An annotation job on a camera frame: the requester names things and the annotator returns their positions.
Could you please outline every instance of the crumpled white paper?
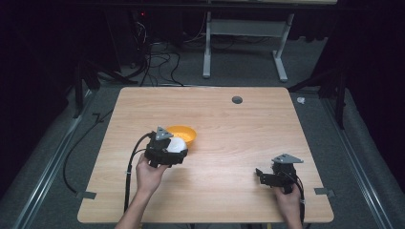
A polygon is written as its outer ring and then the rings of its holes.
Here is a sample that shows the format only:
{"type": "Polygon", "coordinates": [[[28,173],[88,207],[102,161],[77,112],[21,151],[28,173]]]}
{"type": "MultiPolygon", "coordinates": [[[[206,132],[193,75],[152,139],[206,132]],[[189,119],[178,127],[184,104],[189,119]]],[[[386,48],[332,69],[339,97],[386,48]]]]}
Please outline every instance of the crumpled white paper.
{"type": "Polygon", "coordinates": [[[297,102],[301,104],[305,104],[305,98],[304,97],[297,97],[297,102]]]}

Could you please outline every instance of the person's left hand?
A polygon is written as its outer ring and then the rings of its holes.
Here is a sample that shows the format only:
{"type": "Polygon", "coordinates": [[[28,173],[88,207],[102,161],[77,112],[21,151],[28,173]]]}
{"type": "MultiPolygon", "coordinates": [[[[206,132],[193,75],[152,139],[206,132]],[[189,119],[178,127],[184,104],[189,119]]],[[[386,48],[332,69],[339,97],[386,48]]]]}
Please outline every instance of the person's left hand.
{"type": "Polygon", "coordinates": [[[141,154],[137,165],[137,192],[148,195],[154,194],[160,185],[164,171],[168,167],[168,165],[161,165],[158,168],[154,168],[149,165],[149,160],[145,155],[141,154]]]}

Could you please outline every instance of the yellow bowl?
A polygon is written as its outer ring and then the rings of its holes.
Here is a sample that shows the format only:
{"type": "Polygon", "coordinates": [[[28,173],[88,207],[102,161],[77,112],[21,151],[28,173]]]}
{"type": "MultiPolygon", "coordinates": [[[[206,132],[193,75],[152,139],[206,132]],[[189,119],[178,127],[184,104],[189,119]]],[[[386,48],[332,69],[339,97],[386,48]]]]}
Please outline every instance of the yellow bowl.
{"type": "Polygon", "coordinates": [[[188,126],[170,126],[166,128],[166,131],[174,136],[181,137],[185,141],[185,144],[187,144],[187,146],[190,146],[197,136],[196,131],[188,126]]]}

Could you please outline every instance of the human hand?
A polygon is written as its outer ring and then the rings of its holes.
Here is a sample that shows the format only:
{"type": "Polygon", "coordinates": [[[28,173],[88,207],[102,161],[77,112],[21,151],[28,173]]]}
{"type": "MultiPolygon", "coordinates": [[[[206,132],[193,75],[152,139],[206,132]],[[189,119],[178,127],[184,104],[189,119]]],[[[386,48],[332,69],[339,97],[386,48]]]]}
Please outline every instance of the human hand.
{"type": "Polygon", "coordinates": [[[149,160],[145,157],[145,154],[141,154],[137,164],[137,193],[141,192],[152,196],[158,189],[161,177],[168,167],[168,165],[161,165],[154,168],[149,165],[149,160]]]}
{"type": "Polygon", "coordinates": [[[300,220],[301,193],[296,184],[292,185],[292,192],[284,194],[283,188],[274,187],[280,213],[287,224],[288,229],[302,228],[300,220]]]}

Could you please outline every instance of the human arm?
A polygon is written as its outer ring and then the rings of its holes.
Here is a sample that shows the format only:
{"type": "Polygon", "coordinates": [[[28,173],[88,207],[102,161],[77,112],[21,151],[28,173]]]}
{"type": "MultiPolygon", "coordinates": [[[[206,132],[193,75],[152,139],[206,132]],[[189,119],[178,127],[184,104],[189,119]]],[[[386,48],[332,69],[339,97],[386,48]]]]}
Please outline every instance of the human arm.
{"type": "Polygon", "coordinates": [[[286,222],[288,229],[302,229],[300,220],[300,191],[296,184],[292,186],[290,194],[284,194],[283,189],[274,187],[280,213],[286,222]]]}
{"type": "Polygon", "coordinates": [[[158,189],[164,171],[169,167],[168,165],[161,165],[158,168],[154,168],[148,162],[149,160],[144,154],[140,155],[137,164],[138,189],[128,209],[119,220],[116,229],[139,228],[143,212],[150,198],[158,189]]]}

